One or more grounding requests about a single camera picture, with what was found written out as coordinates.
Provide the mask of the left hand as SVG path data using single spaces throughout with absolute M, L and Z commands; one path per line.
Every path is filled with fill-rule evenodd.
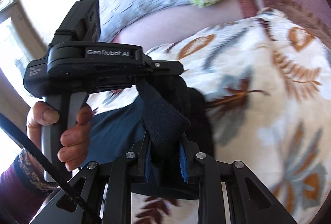
M 73 171 L 83 164 L 88 155 L 89 132 L 93 112 L 85 105 L 76 116 L 76 125 L 67 129 L 61 136 L 63 148 L 57 153 L 58 159 L 68 171 Z M 30 109 L 26 128 L 29 139 L 41 148 L 42 127 L 57 123 L 59 114 L 44 102 L 37 102 Z

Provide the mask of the left forearm maroon sleeve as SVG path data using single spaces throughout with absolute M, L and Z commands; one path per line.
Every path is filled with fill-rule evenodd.
M 57 187 L 44 181 L 23 149 L 1 174 L 1 206 L 17 223 L 29 223 Z

